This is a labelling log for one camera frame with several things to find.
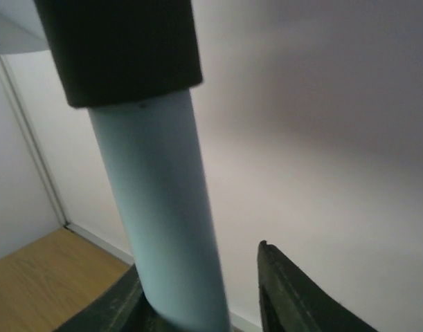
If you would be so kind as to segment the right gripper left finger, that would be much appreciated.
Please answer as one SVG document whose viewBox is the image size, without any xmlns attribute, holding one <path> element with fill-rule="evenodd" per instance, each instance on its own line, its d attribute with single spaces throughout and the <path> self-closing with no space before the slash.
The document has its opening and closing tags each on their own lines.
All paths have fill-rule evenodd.
<svg viewBox="0 0 423 332">
<path fill-rule="evenodd" d="M 135 266 L 100 297 L 56 328 L 58 332 L 156 332 L 165 323 L 143 292 Z"/>
</svg>

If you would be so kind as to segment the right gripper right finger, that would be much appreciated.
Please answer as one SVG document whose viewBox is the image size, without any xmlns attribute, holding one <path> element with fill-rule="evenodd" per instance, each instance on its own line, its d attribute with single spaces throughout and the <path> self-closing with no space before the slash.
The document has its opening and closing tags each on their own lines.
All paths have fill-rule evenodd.
<svg viewBox="0 0 423 332">
<path fill-rule="evenodd" d="M 375 330 L 266 241 L 258 246 L 258 283 L 263 331 Z"/>
</svg>

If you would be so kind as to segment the light blue music stand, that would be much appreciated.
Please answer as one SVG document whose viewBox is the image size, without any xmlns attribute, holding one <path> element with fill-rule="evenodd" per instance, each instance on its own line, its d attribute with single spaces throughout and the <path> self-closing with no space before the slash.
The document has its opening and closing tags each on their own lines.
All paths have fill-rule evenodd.
<svg viewBox="0 0 423 332">
<path fill-rule="evenodd" d="M 48 49 L 86 109 L 146 300 L 180 331 L 230 331 L 190 90 L 190 1 L 0 2 L 0 54 Z"/>
</svg>

